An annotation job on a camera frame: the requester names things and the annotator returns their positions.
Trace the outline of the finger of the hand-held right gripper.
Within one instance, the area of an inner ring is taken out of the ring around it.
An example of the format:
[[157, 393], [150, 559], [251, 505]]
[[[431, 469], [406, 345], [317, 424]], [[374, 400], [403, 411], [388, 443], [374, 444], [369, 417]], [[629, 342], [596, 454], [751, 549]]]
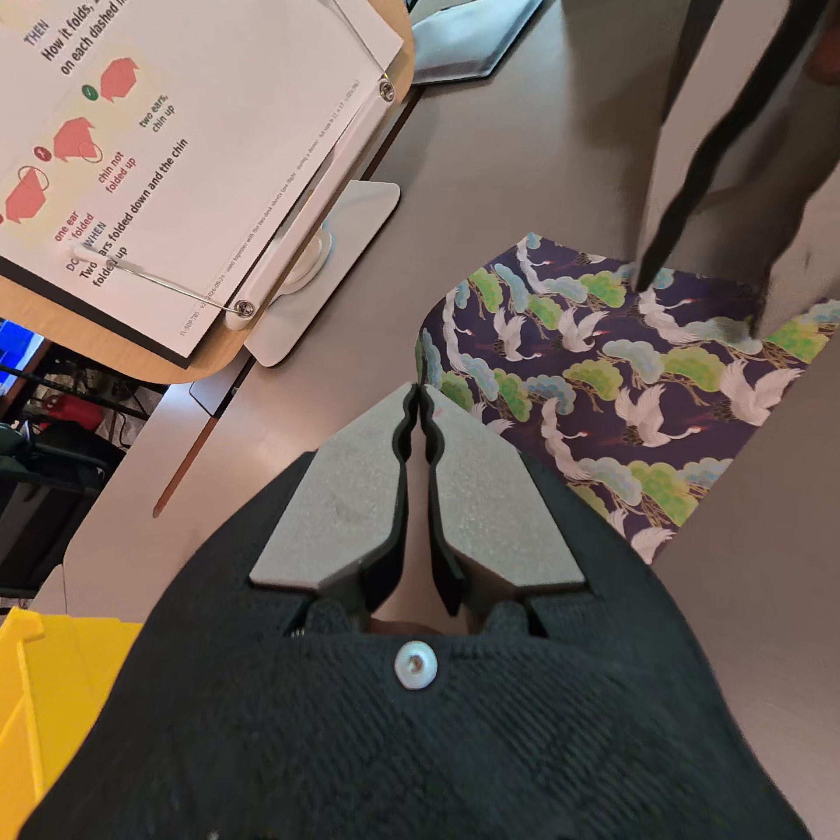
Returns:
[[762, 197], [767, 241], [752, 333], [767, 339], [838, 291], [838, 56], [807, 61], [791, 135]]
[[635, 248], [636, 291], [653, 286], [704, 199], [767, 159], [831, 12], [826, 1], [688, 2]]

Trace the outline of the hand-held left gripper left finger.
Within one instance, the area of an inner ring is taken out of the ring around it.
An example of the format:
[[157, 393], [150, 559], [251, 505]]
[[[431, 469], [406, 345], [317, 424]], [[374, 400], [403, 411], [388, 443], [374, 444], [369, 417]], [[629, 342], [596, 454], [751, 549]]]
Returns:
[[399, 386], [308, 454], [252, 585], [333, 599], [348, 613], [388, 599], [403, 574], [418, 391]]

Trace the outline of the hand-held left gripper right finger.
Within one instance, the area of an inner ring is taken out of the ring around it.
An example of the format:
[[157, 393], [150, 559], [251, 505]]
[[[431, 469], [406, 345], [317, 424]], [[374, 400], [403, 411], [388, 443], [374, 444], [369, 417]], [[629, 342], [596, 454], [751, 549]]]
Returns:
[[420, 389], [432, 572], [451, 616], [579, 592], [585, 576], [520, 452], [431, 385]]

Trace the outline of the crane patterned origami paper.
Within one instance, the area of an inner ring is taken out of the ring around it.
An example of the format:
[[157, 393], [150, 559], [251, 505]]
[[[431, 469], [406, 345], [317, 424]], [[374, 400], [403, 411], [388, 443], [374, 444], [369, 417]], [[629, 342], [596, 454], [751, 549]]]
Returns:
[[768, 339], [742, 283], [634, 265], [534, 233], [428, 313], [427, 384], [554, 469], [651, 564], [838, 329], [822, 299]]

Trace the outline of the black chair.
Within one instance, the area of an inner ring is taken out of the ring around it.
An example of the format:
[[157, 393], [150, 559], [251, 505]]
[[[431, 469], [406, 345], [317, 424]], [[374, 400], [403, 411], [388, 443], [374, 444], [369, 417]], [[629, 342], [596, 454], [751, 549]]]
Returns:
[[71, 421], [1, 424], [1, 595], [33, 599], [125, 452]]

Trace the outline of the yellow plastic bin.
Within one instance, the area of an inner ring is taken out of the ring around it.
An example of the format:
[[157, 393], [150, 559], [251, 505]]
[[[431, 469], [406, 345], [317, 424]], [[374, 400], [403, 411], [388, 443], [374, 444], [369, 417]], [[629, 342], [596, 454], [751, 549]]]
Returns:
[[1, 629], [1, 838], [16, 838], [98, 719], [141, 623], [13, 607]]

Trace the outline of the blue storage bin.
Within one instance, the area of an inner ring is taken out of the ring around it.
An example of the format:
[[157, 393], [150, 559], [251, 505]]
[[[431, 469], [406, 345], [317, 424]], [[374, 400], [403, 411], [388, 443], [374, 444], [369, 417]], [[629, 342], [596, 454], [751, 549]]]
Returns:
[[21, 371], [32, 361], [45, 338], [8, 320], [1, 322], [1, 365]]

